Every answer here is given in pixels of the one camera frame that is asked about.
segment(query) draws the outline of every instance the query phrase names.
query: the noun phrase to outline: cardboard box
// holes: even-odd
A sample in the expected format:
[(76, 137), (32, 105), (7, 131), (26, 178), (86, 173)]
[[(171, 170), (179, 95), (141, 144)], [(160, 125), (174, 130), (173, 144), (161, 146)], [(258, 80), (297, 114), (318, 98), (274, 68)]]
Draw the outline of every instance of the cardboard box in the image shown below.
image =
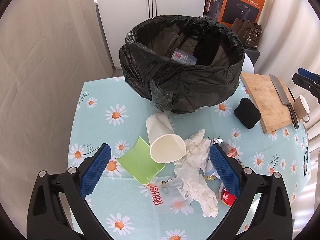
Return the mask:
[(234, 20), (257, 22), (265, 0), (211, 0), (208, 11), (204, 15), (231, 27)]

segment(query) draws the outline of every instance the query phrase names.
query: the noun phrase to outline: trash can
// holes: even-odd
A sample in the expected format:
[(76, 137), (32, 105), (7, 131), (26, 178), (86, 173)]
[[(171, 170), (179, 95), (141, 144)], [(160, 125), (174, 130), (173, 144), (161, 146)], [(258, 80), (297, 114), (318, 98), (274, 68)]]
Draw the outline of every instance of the trash can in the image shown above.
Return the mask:
[[(179, 49), (195, 65), (172, 60)], [(184, 114), (228, 99), (244, 62), (239, 38), (207, 17), (157, 16), (134, 27), (119, 51), (126, 82), (160, 110)]]

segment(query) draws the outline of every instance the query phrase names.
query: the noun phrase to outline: light blue tablecloth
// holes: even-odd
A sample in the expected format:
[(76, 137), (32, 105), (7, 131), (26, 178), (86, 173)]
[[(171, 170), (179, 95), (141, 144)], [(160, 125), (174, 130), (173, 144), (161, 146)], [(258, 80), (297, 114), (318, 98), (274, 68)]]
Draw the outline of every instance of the light blue tablecloth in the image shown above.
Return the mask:
[[(304, 155), (308, 146), (303, 125), (300, 123), (298, 130), (290, 125), (274, 133), (263, 134), (259, 122), (248, 130), (233, 114), (243, 97), (249, 96), (240, 81), (234, 95), (219, 106), (204, 107), (191, 114), (168, 113), (168, 116), (175, 133), (183, 139), (205, 129), (205, 137), (219, 137), (229, 142), (237, 151), (237, 158), (256, 173), (268, 175), (270, 171), (281, 172), (289, 198), (293, 201), (310, 177), (311, 167), (308, 167), (307, 176), (303, 175)], [(141, 98), (125, 82), (124, 77), (86, 82), (73, 122), (68, 166), (79, 166), (102, 143), (110, 145), (112, 159), (94, 192), (86, 200), (114, 239), (207, 239), (223, 219), (228, 206), (219, 201), (216, 218), (203, 217), (196, 201), (174, 213), (154, 215), (146, 187), (116, 161), (117, 157), (134, 146), (138, 136), (148, 143), (146, 119), (157, 112), (153, 103)], [(170, 163), (153, 181), (173, 176), (173, 164)], [(207, 183), (219, 199), (220, 182), (215, 180)], [(258, 196), (240, 232), (250, 223), (257, 204)], [(74, 218), (73, 224), (80, 231)]]

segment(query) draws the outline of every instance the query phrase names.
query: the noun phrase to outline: white mug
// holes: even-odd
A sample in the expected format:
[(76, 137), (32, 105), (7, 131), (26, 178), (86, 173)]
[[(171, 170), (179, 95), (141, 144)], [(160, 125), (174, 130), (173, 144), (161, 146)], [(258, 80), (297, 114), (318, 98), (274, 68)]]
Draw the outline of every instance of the white mug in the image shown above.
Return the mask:
[[(309, 122), (310, 121), (310, 109), (309, 109), (309, 106), (308, 106), (308, 103), (306, 101), (306, 99), (304, 98), (303, 95), (300, 95), (296, 101), (294, 102), (293, 104), (293, 109), (296, 113), (296, 115), (301, 118), (301, 120), (303, 122)], [(305, 116), (308, 116), (308, 121), (305, 121), (303, 120), (303, 118)]]

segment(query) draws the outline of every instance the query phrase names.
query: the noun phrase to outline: daisy pattern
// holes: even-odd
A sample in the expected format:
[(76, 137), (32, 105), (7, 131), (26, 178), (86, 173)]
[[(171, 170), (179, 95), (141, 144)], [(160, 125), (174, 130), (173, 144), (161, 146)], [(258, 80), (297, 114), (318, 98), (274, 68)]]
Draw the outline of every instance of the daisy pattern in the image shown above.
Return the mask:
[(294, 138), (294, 142), (296, 143), (296, 145), (299, 145), (299, 136), (297, 133), (293, 136), (293, 138)]
[(245, 93), (245, 95), (247, 97), (249, 97), (249, 92), (247, 91), (247, 89), (243, 85), (241, 85), (241, 90)]
[(284, 170), (284, 168), (285, 168), (285, 159), (282, 159), (280, 161), (280, 167), (281, 167), (282, 170)]
[(78, 147), (78, 144), (76, 143), (75, 146), (71, 147), (70, 153), (71, 155), (69, 155), (69, 159), (74, 159), (72, 165), (78, 167), (84, 160), (84, 158), (82, 157), (82, 155), (85, 154), (84, 148), (82, 147), (82, 145)]
[(112, 112), (106, 110), (107, 114), (105, 114), (104, 116), (107, 116), (106, 121), (109, 121), (109, 124), (111, 124), (112, 122), (113, 125), (120, 124), (120, 121), (121, 123), (124, 123), (123, 118), (128, 117), (124, 114), (127, 111), (125, 110), (125, 106), (121, 106), (120, 108), (119, 107), (119, 104), (117, 104), (115, 109), (110, 106)]
[(292, 193), (291, 197), (290, 197), (290, 204), (292, 204), (292, 202), (295, 201), (296, 198), (297, 198), (297, 194), (296, 194), (296, 192), (294, 191), (294, 192)]
[(296, 164), (296, 160), (293, 160), (291, 163), (291, 175), (295, 175), (297, 172), (297, 164)]
[(87, 101), (87, 107), (94, 108), (94, 106), (97, 104), (97, 101), (97, 98), (89, 98), (89, 100)]
[(85, 199), (85, 201), (88, 203), (88, 206), (89, 206), (89, 207), (92, 207), (92, 204), (90, 204), (90, 203), (91, 203), (91, 199), (88, 198), (87, 196), (86, 196), (84, 199)]
[(182, 213), (184, 213), (186, 216), (189, 213), (193, 213), (194, 209), (190, 205), (185, 205), (183, 201), (176, 201), (173, 203), (173, 211), (172, 213), (177, 214), (181, 210)]
[(122, 80), (125, 80), (125, 78), (124, 78), (124, 76), (122, 76), (122, 77), (114, 77), (114, 78), (112, 78), (114, 81), (116, 81), (116, 82), (120, 82), (120, 80), (122, 79)]
[(276, 130), (275, 131), (271, 131), (270, 134), (269, 134), (269, 138), (272, 139), (272, 141), (275, 141), (277, 139), (278, 135), (276, 133)]
[(264, 161), (264, 154), (262, 153), (257, 153), (257, 155), (253, 156), (252, 159), (253, 165), (254, 165), (254, 169), (260, 170), (262, 169), (262, 165), (264, 165), (263, 161)]
[(142, 188), (140, 193), (143, 193), (147, 197), (149, 195), (149, 192), (150, 192), (148, 187), (154, 186), (156, 184), (157, 180), (158, 180), (158, 177), (154, 177), (147, 185), (140, 185), (139, 188)]
[(109, 163), (107, 164), (104, 170), (107, 171), (107, 175), (109, 177), (112, 177), (112, 179), (114, 179), (113, 178), (114, 174), (116, 174), (119, 178), (121, 178), (120, 172), (124, 171), (124, 169), (120, 167), (120, 163), (116, 160), (115, 156), (111, 157), (111, 160), (109, 161)]
[(116, 153), (117, 154), (122, 154), (122, 155), (124, 155), (124, 153), (126, 153), (127, 152), (127, 150), (129, 150), (130, 148), (128, 147), (128, 145), (129, 145), (129, 143), (127, 143), (127, 141), (126, 140), (124, 140), (124, 141), (118, 141), (118, 143), (116, 143), (116, 146), (115, 146), (115, 148), (116, 148)]
[(168, 236), (161, 237), (161, 240), (186, 240), (188, 235), (184, 235), (185, 230), (180, 232), (180, 229), (175, 229), (174, 231), (165, 232)]
[(286, 139), (289, 139), (289, 138), (290, 138), (290, 133), (289, 133), (287, 127), (282, 128), (282, 132), (283, 132), (284, 138), (286, 138)]
[(129, 217), (125, 216), (123, 219), (121, 219), (121, 215), (118, 213), (117, 218), (115, 218), (112, 214), (110, 214), (110, 218), (106, 218), (108, 222), (106, 222), (109, 226), (109, 228), (113, 228), (113, 232), (115, 233), (118, 231), (119, 235), (126, 235), (127, 233), (131, 235), (131, 232), (129, 230), (135, 230), (133, 227), (129, 227), (128, 225), (132, 224), (131, 222), (128, 223), (130, 220)]
[(215, 112), (219, 112), (219, 115), (222, 114), (223, 116), (228, 116), (229, 114), (231, 114), (230, 110), (232, 109), (228, 105), (229, 103), (227, 104), (227, 101), (224, 101), (223, 103), (216, 106)]
[(232, 157), (232, 158), (236, 158), (237, 160), (242, 160), (241, 159), (241, 155), (243, 154), (243, 152), (240, 152), (240, 146), (237, 147), (236, 143), (231, 142), (229, 139), (229, 145), (231, 145), (231, 149), (227, 152), (228, 157)]
[(239, 140), (241, 138), (242, 134), (240, 132), (241, 131), (238, 130), (238, 128), (234, 128), (232, 130), (231, 135), (232, 135), (233, 140), (237, 141), (237, 140)]
[(268, 166), (267, 166), (267, 170), (268, 170), (268, 172), (269, 172), (269, 175), (272, 175), (272, 174), (275, 172), (274, 167), (272, 167), (271, 165), (268, 165)]

